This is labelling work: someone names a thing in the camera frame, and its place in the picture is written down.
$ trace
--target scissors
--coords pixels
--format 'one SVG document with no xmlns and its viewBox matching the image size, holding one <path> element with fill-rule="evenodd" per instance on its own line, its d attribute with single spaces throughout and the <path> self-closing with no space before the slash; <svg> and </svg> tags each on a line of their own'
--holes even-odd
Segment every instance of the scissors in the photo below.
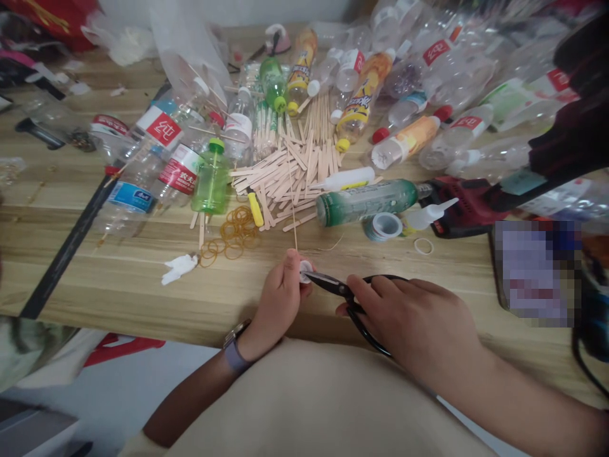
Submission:
<svg viewBox="0 0 609 457">
<path fill-rule="evenodd" d="M 360 331 L 362 336 L 369 342 L 372 347 L 374 347 L 381 354 L 386 355 L 387 357 L 391 357 L 389 351 L 387 351 L 382 344 L 380 344 L 371 334 L 368 332 L 368 329 L 363 324 L 362 320 L 358 316 L 358 314 L 366 314 L 366 311 L 363 310 L 362 306 L 355 301 L 355 295 L 351 292 L 349 286 L 347 286 L 343 281 L 339 281 L 338 279 L 325 275 L 323 273 L 317 272 L 303 272 L 311 281 L 320 286 L 322 289 L 327 290 L 334 295 L 338 295 L 343 297 L 343 299 L 347 302 L 347 314 L 351 317 L 351 320 L 355 324 L 355 327 Z M 372 282 L 372 278 L 375 276 L 385 276 L 387 279 L 401 279 L 402 281 L 408 281 L 400 276 L 396 275 L 373 275 L 365 277 L 363 280 L 370 284 Z"/>
</svg>

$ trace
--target wristwatch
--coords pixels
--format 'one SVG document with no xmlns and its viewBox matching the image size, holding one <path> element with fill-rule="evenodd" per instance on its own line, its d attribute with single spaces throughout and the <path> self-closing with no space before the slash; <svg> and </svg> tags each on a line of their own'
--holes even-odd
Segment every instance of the wristwatch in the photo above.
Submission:
<svg viewBox="0 0 609 457">
<path fill-rule="evenodd" d="M 252 366 L 252 362 L 247 362 L 244 360 L 244 358 L 241 357 L 241 354 L 239 354 L 239 349 L 237 349 L 237 338 L 251 323 L 251 319 L 244 320 L 230 332 L 228 332 L 228 334 L 224 337 L 223 348 L 226 361 L 228 362 L 228 365 L 239 374 L 244 373 Z"/>
</svg>

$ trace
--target watch strap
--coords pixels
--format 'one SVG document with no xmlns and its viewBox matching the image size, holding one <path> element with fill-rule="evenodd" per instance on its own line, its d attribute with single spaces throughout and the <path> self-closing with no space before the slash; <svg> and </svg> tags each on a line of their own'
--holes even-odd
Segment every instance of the watch strap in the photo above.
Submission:
<svg viewBox="0 0 609 457">
<path fill-rule="evenodd" d="M 247 362 L 243 357 L 241 357 L 241 354 L 239 354 L 236 338 L 234 338 L 228 344 L 228 346 L 226 346 L 224 349 L 224 356 L 226 357 L 228 365 L 238 374 L 245 373 L 245 371 L 252 366 L 251 362 Z"/>
</svg>

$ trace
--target wooden tabletop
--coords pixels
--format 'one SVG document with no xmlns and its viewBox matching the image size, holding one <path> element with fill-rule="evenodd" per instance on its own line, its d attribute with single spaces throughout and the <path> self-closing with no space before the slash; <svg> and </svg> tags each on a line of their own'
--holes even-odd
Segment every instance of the wooden tabletop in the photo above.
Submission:
<svg viewBox="0 0 609 457">
<path fill-rule="evenodd" d="M 259 27 L 229 30 L 241 40 L 247 54 L 261 42 Z M 79 72 L 92 92 L 66 102 L 87 118 L 113 113 L 132 124 L 145 110 L 163 83 L 158 60 L 118 67 L 101 51 L 80 56 L 86 66 Z M 128 92 L 111 98 L 110 91 L 125 85 Z M 10 91 L 22 102 L 30 89 Z M 377 107 L 376 121 L 386 107 Z M 0 313 L 18 315 L 68 236 L 81 211 L 103 178 L 103 161 L 70 146 L 49 151 L 39 140 L 15 133 L 14 125 L 24 116 L 16 109 L 2 114 L 2 157 L 19 156 L 28 168 L 4 194 L 0 207 L 2 282 Z M 361 166 L 370 149 L 363 138 L 347 153 L 343 169 Z M 56 166 L 56 171 L 49 170 Z M 433 175 L 417 160 L 410 160 L 384 174 L 385 179 L 406 178 L 421 182 Z M 46 182 L 31 205 L 28 198 L 40 182 Z M 231 197 L 231 208 L 239 203 Z M 280 227 L 261 235 L 262 243 L 246 250 L 238 260 L 219 257 L 207 269 L 196 268 L 180 280 L 161 286 L 167 272 L 164 262 L 197 249 L 198 230 L 190 230 L 188 207 L 170 208 L 155 215 L 141 234 L 132 239 L 109 237 L 95 253 L 100 235 L 91 230 L 51 295 L 40 319 L 71 326 L 147 336 L 163 340 L 218 347 L 224 335 L 243 318 L 252 316 L 266 273 L 294 247 L 292 232 Z M 211 219 L 213 234 L 224 222 Z M 340 238 L 341 242 L 331 248 Z M 570 352 L 570 330 L 534 328 L 497 301 L 495 281 L 486 236 L 458 240 L 436 238 L 431 230 L 421 232 L 435 246 L 423 256 L 413 247 L 414 238 L 386 243 L 368 241 L 360 224 L 321 228 L 311 221 L 298 228 L 298 246 L 324 273 L 345 278 L 348 274 L 396 274 L 438 283 L 458 294 L 470 307 L 480 338 L 522 370 L 568 394 L 596 406 L 607 407 L 595 388 L 577 367 Z M 302 306 L 289 336 L 313 341 L 366 347 L 351 321 L 335 317 L 340 304 L 336 296 L 315 288 Z M 592 371 L 609 383 L 609 365 L 585 357 Z"/>
</svg>

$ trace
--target green plastic bottle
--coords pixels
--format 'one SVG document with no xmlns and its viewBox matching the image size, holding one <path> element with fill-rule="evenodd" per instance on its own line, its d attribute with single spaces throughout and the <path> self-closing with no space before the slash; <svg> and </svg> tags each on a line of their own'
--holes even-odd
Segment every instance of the green plastic bottle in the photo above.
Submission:
<svg viewBox="0 0 609 457">
<path fill-rule="evenodd" d="M 333 227 L 366 219 L 378 213 L 401 213 L 431 194 L 429 184 L 404 179 L 328 192 L 317 197 L 317 219 L 322 227 Z"/>
<path fill-rule="evenodd" d="M 209 150 L 201 154 L 201 159 L 190 209 L 212 215 L 224 214 L 230 172 L 230 163 L 224 156 L 224 142 L 217 138 L 210 139 Z"/>
<path fill-rule="evenodd" d="M 262 82 L 265 100 L 270 107 L 279 113 L 285 111 L 285 78 L 281 64 L 275 57 L 268 57 L 260 64 L 260 81 Z"/>
</svg>

